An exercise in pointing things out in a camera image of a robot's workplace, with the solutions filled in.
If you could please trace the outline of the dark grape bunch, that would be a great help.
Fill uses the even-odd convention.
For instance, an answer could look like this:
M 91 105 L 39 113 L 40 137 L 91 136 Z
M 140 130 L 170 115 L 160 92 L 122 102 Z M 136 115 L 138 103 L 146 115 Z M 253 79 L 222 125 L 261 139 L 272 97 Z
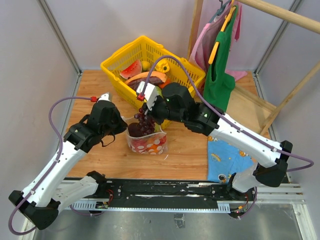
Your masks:
M 155 132 L 155 122 L 146 114 L 144 109 L 140 108 L 138 113 L 134 115 L 134 119 L 137 120 L 136 135 L 138 137 L 151 135 Z

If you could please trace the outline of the dark purple mangosteen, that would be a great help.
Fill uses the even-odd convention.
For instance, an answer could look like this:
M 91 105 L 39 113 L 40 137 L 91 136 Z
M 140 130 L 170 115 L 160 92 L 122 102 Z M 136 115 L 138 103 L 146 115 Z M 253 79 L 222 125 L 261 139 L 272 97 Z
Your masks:
M 143 136 L 143 132 L 141 131 L 140 127 L 138 127 L 137 122 L 132 122 L 128 125 L 128 133 L 131 137 L 140 138 Z

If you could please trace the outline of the red bell pepper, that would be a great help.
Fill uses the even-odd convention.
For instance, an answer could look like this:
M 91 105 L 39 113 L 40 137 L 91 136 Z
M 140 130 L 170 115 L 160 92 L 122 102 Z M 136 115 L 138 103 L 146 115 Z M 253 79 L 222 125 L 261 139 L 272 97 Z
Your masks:
M 164 145 L 167 142 L 167 136 L 164 135 L 162 138 L 159 139 L 159 144 L 160 145 Z

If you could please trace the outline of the clear polka dot zip bag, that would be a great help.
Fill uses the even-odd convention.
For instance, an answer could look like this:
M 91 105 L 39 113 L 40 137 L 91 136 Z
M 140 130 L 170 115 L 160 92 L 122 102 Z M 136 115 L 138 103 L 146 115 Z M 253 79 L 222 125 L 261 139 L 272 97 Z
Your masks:
M 137 154 L 149 154 L 147 152 L 147 149 L 150 148 L 152 145 L 160 145 L 160 138 L 162 138 L 163 136 L 167 136 L 167 133 L 162 130 L 160 125 L 155 124 L 155 133 L 152 133 L 150 135 L 146 135 L 146 136 L 142 136 L 142 137 L 131 137 L 129 135 L 128 129 L 125 131 L 125 135 L 126 135 L 127 145 L 134 153 L 137 153 Z M 131 141 L 133 139 L 145 139 L 145 140 L 147 140 L 146 148 L 142 149 L 142 150 L 134 150 L 134 149 L 132 149 L 131 148 Z M 161 154 L 164 154 L 165 152 L 168 151 L 167 137 L 166 137 L 166 143 L 163 144 L 162 147 L 163 147 L 163 152 Z

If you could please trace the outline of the orange persimmon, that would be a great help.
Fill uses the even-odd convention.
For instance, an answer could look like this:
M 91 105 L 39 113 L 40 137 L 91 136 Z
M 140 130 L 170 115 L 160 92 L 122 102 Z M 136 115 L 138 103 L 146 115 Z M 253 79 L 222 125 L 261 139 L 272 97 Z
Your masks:
M 163 152 L 163 146 L 159 144 L 153 144 L 147 149 L 147 152 L 151 155 L 161 154 Z

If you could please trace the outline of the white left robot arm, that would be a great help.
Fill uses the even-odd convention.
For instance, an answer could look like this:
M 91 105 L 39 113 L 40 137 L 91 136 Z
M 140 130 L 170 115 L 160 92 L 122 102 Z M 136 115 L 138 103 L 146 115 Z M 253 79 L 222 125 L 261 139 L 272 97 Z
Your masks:
M 106 136 L 123 133 L 127 124 L 121 118 L 116 105 L 108 99 L 94 101 L 90 114 L 72 125 L 64 137 L 59 138 L 55 155 L 40 174 L 23 190 L 14 190 L 8 199 L 36 229 L 44 230 L 66 207 L 78 200 L 107 194 L 107 179 L 91 171 L 81 180 L 58 188 L 73 166 L 95 145 L 102 144 Z

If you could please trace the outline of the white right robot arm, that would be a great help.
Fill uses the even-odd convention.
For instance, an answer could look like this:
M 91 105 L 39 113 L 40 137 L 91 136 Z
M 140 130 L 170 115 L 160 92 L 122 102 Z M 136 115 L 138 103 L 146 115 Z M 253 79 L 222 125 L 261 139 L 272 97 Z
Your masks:
M 285 178 L 288 158 L 293 145 L 289 141 L 267 139 L 240 125 L 228 114 L 204 102 L 195 102 L 188 89 L 170 83 L 159 95 L 154 85 L 142 82 L 137 95 L 144 96 L 143 109 L 157 124 L 165 120 L 183 123 L 198 134 L 225 141 L 244 151 L 257 162 L 250 168 L 233 173 L 226 188 L 232 200 L 240 199 L 245 192 L 262 184 L 279 187 Z

